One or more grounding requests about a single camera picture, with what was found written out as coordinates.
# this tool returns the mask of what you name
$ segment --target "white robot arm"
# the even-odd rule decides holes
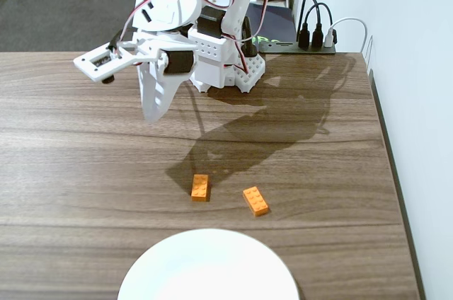
[[[248,41],[244,23],[250,0],[136,0],[123,31],[112,42],[74,60],[93,81],[136,65],[145,118],[157,121],[190,79],[200,92],[211,86],[238,86],[249,92],[264,74],[265,62]],[[137,29],[123,38],[127,25]]]

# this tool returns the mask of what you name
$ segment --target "gray carpet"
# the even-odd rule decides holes
[[[89,51],[124,25],[135,0],[0,0],[0,51]]]

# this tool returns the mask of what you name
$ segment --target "black cable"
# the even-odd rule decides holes
[[[324,7],[327,9],[328,17],[329,17],[329,19],[331,20],[331,25],[332,25],[332,24],[333,24],[332,13],[331,13],[331,10],[328,8],[328,6],[327,6],[326,3],[317,3],[317,4],[314,4],[314,5],[309,9],[309,12],[306,13],[304,23],[308,23],[308,20],[309,20],[309,16],[310,16],[311,11],[312,11],[315,7],[317,7],[317,6],[324,6]]]
[[[302,8],[301,8],[301,11],[300,11],[300,16],[299,16],[299,25],[297,26],[297,32],[296,32],[296,34],[297,34],[296,41],[299,41],[300,27],[302,26],[302,19],[304,17],[305,1],[306,0],[302,1]],[[321,13],[319,12],[318,2],[316,0],[312,0],[312,1],[316,5],[316,16],[318,18],[318,24],[321,24]]]
[[[127,31],[135,31],[135,28],[127,28]],[[107,48],[113,52],[117,49],[117,43],[120,41],[122,30],[118,31],[115,36],[113,36],[112,40],[108,43]]]

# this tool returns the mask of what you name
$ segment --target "wood grain tabletop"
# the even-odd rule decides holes
[[[114,300],[145,250],[199,228],[264,242],[301,299],[419,298],[361,55],[268,55],[249,94],[184,83],[155,124],[133,68],[96,84],[79,55],[0,54],[0,299]]]

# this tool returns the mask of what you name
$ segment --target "orange lego brick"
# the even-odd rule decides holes
[[[246,200],[248,206],[253,212],[253,215],[256,217],[269,212],[268,204],[263,199],[263,196],[261,196],[261,193],[257,187],[245,189],[243,191],[243,198]]]
[[[192,184],[192,201],[207,202],[208,193],[208,178],[207,175],[195,174]]]

